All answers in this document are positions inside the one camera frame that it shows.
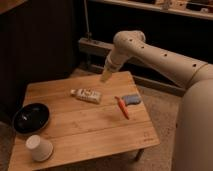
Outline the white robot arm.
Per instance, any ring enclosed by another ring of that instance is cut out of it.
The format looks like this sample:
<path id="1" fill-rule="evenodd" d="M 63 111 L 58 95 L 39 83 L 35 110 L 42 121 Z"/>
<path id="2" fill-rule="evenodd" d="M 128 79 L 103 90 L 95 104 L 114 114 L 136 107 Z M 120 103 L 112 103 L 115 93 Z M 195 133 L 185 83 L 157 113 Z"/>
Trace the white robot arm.
<path id="1" fill-rule="evenodd" d="M 145 43 L 139 30 L 113 38 L 103 82 L 132 57 L 185 89 L 177 115 L 171 171 L 213 171 L 213 64 Z"/>

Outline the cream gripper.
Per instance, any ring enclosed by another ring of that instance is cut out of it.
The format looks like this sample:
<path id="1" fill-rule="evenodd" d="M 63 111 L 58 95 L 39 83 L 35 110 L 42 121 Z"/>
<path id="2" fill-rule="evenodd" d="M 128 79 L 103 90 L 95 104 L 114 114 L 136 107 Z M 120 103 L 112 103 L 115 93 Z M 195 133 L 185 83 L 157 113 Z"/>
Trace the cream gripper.
<path id="1" fill-rule="evenodd" d="M 104 70 L 103 70 L 103 72 L 101 74 L 100 81 L 101 82 L 106 82 L 107 80 L 110 79 L 112 74 L 115 73 L 115 72 L 118 72 L 119 69 L 120 69 L 119 65 L 115 65 L 115 64 L 110 63 L 109 61 L 107 61 L 105 63 L 105 66 L 104 66 Z"/>

